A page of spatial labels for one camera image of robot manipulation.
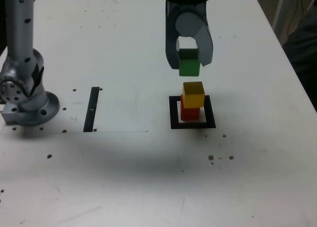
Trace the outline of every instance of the block tower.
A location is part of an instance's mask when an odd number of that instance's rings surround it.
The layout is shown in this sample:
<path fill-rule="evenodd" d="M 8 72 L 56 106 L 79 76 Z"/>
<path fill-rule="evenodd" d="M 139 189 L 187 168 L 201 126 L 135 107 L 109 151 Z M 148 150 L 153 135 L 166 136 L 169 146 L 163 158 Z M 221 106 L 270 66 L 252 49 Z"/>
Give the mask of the block tower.
<path fill-rule="evenodd" d="M 205 91 L 202 82 L 184 82 L 181 95 L 181 120 L 199 120 L 200 108 L 204 106 L 204 101 Z"/>

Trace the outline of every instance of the cable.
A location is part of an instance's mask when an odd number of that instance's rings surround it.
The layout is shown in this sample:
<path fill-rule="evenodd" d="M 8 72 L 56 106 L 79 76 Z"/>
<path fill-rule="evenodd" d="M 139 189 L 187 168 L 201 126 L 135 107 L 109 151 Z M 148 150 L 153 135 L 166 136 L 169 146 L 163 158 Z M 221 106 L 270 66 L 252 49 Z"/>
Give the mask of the cable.
<path fill-rule="evenodd" d="M 288 27 L 287 27 L 287 36 L 290 35 L 290 34 L 289 34 L 289 29 L 290 29 L 290 26 L 291 26 L 291 24 L 292 24 L 292 22 L 293 22 L 293 20 L 294 20 L 294 17 L 295 17 L 295 15 L 296 15 L 296 12 L 297 12 L 297 9 L 298 9 L 298 1 L 299 1 L 299 0 L 296 0 L 296 8 L 295 8 L 295 11 L 294 11 L 294 14 L 293 14 L 293 16 L 292 16 L 292 18 L 291 18 L 291 21 L 289 22 Z M 304 17 L 304 3 L 303 3 L 303 0 L 300 0 L 300 2 L 301 2 L 301 10 L 302 10 L 302 18 L 303 18 L 303 17 Z"/>
<path fill-rule="evenodd" d="M 294 11 L 294 14 L 293 14 L 293 16 L 292 16 L 292 18 L 291 18 L 291 21 L 289 22 L 288 27 L 287 27 L 287 36 L 289 36 L 289 28 L 290 28 L 290 26 L 291 26 L 291 24 L 292 24 L 292 22 L 293 22 L 293 20 L 294 20 L 294 17 L 295 17 L 295 15 L 296 15 L 297 9 L 298 9 L 298 0 L 296 0 L 296 8 L 295 8 L 295 11 Z"/>

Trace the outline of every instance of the table surface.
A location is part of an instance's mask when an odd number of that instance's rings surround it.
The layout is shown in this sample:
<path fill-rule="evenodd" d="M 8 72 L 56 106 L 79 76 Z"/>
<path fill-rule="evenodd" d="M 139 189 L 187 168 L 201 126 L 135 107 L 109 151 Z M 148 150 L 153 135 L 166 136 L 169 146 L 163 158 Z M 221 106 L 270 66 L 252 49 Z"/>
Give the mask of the table surface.
<path fill-rule="evenodd" d="M 317 225 L 311 102 L 257 0 L 207 11 L 213 61 L 179 77 L 164 0 L 36 0 L 34 48 L 61 110 L 15 131 L 0 120 L 0 226 Z M 216 129 L 170 129 L 185 81 L 203 82 Z M 83 133 L 91 87 L 98 130 Z"/>

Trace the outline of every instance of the cube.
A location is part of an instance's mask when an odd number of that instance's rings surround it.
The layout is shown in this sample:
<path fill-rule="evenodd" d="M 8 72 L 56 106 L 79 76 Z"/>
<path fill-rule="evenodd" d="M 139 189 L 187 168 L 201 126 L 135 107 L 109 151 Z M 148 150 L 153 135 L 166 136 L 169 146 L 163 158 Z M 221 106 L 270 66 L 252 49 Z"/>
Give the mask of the cube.
<path fill-rule="evenodd" d="M 204 106 L 205 91 L 202 82 L 184 82 L 184 108 L 200 108 Z"/>
<path fill-rule="evenodd" d="M 185 108 L 183 96 L 180 97 L 180 119 L 182 121 L 199 120 L 200 108 Z"/>
<path fill-rule="evenodd" d="M 197 49 L 180 49 L 179 76 L 199 76 L 200 61 Z"/>

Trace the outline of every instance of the dark cloth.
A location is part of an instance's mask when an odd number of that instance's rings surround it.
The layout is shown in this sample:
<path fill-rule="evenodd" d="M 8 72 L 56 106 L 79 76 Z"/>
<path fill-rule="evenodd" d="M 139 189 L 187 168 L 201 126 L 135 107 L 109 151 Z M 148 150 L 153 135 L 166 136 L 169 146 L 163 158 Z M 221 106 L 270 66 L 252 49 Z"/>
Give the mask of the dark cloth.
<path fill-rule="evenodd" d="M 317 1 L 283 49 L 317 111 Z"/>

